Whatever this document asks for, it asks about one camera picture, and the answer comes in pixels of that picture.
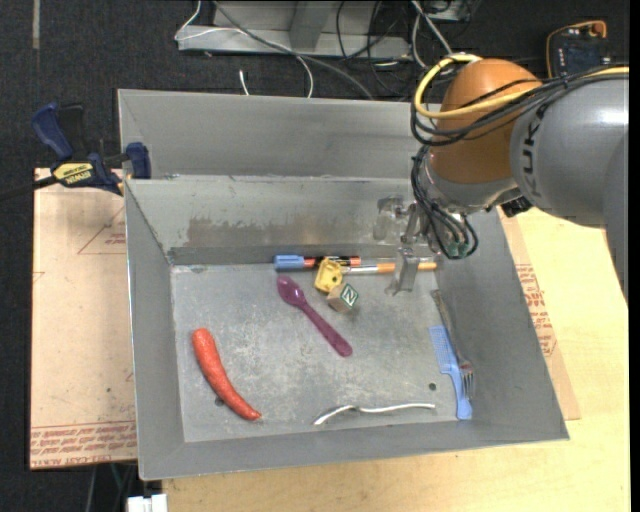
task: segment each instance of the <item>purple spoon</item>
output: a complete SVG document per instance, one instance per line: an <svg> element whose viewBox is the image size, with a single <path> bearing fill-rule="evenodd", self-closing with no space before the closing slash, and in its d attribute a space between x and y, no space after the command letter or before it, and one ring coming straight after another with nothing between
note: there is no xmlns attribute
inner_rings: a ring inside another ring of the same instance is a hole
<svg viewBox="0 0 640 512"><path fill-rule="evenodd" d="M287 304L304 311L338 354L342 357L351 355L353 352L351 345L309 305L298 283L289 276L280 276L278 277L278 293Z"/></svg>

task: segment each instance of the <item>orange carrot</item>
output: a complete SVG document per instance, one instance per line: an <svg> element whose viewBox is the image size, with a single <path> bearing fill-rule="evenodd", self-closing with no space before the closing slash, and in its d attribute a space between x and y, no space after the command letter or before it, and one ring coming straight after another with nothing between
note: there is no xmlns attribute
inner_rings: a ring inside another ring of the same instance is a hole
<svg viewBox="0 0 640 512"><path fill-rule="evenodd" d="M211 333L204 328L197 329L191 336L191 342L202 373L220 399L245 420L260 418L262 415L238 394L229 381Z"/></svg>

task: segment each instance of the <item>wooden block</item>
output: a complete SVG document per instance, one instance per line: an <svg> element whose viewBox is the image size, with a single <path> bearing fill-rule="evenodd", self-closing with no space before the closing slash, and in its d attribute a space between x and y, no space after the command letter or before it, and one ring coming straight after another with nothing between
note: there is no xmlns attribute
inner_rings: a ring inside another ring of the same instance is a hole
<svg viewBox="0 0 640 512"><path fill-rule="evenodd" d="M358 297L359 294L353 286L349 283L341 283L329 292L327 302L336 311L347 313L354 308Z"/></svg>

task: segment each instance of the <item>blue marker cap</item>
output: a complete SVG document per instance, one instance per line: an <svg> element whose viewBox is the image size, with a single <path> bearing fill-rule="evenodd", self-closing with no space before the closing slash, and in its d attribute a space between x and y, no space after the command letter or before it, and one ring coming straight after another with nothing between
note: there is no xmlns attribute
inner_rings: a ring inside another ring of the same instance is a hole
<svg viewBox="0 0 640 512"><path fill-rule="evenodd" d="M276 270L296 270L304 268L304 257L295 254L278 254L273 257Z"/></svg>

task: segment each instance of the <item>pen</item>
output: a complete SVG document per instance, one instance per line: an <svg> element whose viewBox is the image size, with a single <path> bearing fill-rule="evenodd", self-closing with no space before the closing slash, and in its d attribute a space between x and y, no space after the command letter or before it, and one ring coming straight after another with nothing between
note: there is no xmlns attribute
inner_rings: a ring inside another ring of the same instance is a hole
<svg viewBox="0 0 640 512"><path fill-rule="evenodd" d="M418 263L418 270L435 270L437 264L434 261ZM364 265L361 267L342 267L343 274L389 274L396 269L395 263L378 263L376 265Z"/></svg>
<svg viewBox="0 0 640 512"><path fill-rule="evenodd" d="M325 258L350 267L362 265L359 256L298 256L296 254L278 254L273 258L273 265L276 270L310 269L317 268Z"/></svg>

